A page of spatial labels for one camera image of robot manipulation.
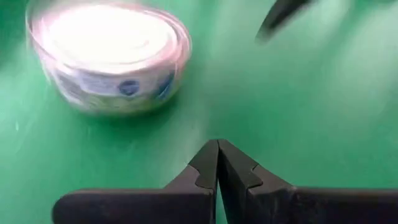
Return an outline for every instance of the blue label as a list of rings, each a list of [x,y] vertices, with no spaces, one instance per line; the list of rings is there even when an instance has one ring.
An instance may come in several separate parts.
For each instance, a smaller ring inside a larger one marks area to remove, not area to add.
[[[124,81],[119,84],[119,91],[125,96],[132,96],[138,92],[139,83],[135,80]]]
[[[174,71],[168,75],[168,77],[159,85],[157,90],[157,98],[163,100],[172,89],[171,85],[174,80]]]

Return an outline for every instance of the black object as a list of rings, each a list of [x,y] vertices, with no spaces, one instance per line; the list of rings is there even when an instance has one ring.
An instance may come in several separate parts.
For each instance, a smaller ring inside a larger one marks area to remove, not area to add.
[[[397,190],[296,187],[220,140],[218,175],[229,224],[398,223]]]
[[[215,223],[217,141],[207,142],[164,189],[88,189],[63,196],[55,224]]]
[[[312,0],[276,0],[261,24],[259,37],[271,36],[287,19]]]
[[[215,223],[216,181],[229,224],[398,223],[397,190],[296,187],[226,140],[207,142],[164,189],[79,190],[55,224]]]

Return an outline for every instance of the blurred object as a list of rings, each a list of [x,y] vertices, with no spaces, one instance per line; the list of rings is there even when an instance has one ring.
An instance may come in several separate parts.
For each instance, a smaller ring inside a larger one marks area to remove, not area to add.
[[[27,28],[47,78],[90,113],[162,105],[178,90],[191,54],[177,18],[129,2],[32,1]]]
[[[277,0],[261,24],[257,34],[259,38],[268,38],[277,31],[286,20],[312,0]]]

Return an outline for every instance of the container lid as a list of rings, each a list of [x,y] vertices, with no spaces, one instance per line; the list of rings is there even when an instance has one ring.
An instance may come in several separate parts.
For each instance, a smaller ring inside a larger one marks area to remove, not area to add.
[[[175,63],[186,30],[167,14],[134,6],[69,6],[44,14],[33,33],[48,54],[80,69],[117,75]]]

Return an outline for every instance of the green surface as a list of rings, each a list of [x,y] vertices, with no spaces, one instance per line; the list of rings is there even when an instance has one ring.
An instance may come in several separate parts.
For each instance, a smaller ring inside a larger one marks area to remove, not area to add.
[[[183,87],[156,113],[108,120],[55,93],[26,46],[25,1],[0,0],[0,222],[49,224],[75,189],[163,187],[211,138],[293,184],[398,187],[398,2],[318,1],[259,44],[272,3],[159,0],[192,35]]]

